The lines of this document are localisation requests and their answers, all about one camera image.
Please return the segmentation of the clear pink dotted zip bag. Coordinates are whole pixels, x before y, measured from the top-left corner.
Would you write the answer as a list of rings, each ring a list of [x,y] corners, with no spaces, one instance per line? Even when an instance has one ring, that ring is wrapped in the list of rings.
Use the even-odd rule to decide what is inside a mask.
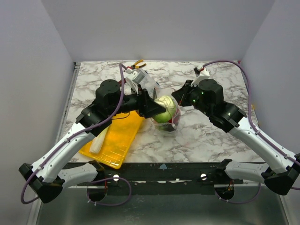
[[[158,134],[173,137],[177,133],[180,121],[180,108],[172,96],[173,88],[156,88],[153,97],[156,103],[163,106],[166,111],[151,118],[151,121]]]

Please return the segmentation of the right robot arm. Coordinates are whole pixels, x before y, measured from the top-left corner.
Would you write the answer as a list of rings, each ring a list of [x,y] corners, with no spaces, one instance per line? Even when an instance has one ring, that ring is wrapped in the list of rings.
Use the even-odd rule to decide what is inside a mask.
[[[238,106],[224,101],[223,87],[213,79],[204,79],[197,86],[186,80],[172,93],[183,107],[193,106],[209,118],[217,128],[245,143],[264,163],[241,163],[223,160],[216,169],[216,179],[225,184],[241,179],[265,184],[278,195],[287,195],[300,174],[300,156],[282,148],[274,140],[250,124],[249,117]]]

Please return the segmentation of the purple eggplant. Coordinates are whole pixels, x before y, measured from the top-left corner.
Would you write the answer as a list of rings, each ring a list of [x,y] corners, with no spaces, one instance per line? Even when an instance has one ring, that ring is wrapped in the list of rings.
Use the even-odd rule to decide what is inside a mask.
[[[174,123],[164,123],[161,125],[163,132],[174,132],[176,131],[176,125]]]

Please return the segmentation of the red tomato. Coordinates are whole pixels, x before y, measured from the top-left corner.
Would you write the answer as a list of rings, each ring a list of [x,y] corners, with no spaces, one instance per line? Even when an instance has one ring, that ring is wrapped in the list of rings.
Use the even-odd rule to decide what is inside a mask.
[[[176,113],[174,114],[174,116],[171,119],[171,123],[177,126],[180,121],[180,116],[181,116],[180,109],[177,109]]]

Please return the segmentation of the green cabbage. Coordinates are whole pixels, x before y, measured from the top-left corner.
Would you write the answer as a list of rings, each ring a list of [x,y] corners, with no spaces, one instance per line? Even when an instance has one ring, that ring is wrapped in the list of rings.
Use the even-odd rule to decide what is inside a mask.
[[[154,100],[157,104],[165,108],[165,112],[160,113],[153,117],[157,123],[166,123],[172,119],[176,113],[177,106],[170,96],[163,95]]]

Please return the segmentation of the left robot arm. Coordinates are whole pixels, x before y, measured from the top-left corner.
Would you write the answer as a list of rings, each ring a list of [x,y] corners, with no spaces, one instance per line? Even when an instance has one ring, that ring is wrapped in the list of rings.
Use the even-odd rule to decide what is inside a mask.
[[[96,161],[70,170],[64,166],[85,144],[111,125],[113,116],[131,111],[147,119],[166,109],[156,103],[146,89],[139,87],[137,93],[124,95],[123,83],[112,79],[103,81],[94,101],[82,110],[67,134],[39,160],[20,166],[25,186],[30,186],[43,203],[49,203],[65,188],[81,183],[101,184],[104,174]]]

